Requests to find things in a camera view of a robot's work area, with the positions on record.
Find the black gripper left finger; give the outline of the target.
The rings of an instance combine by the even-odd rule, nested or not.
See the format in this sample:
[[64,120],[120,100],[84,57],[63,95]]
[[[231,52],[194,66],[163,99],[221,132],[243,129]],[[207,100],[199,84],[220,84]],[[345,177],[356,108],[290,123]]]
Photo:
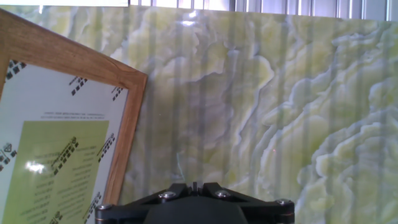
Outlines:
[[172,184],[165,190],[125,205],[101,204],[95,208],[95,224],[144,223],[150,209],[189,196],[189,193],[187,184]]

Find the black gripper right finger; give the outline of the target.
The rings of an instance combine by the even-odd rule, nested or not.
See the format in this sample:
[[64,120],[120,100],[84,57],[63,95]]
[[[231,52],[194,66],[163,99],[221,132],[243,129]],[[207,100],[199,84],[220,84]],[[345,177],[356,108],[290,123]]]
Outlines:
[[263,201],[224,188],[216,182],[203,184],[200,195],[232,205],[236,212],[228,208],[227,214],[238,215],[243,219],[240,223],[295,223],[295,204],[286,198]]

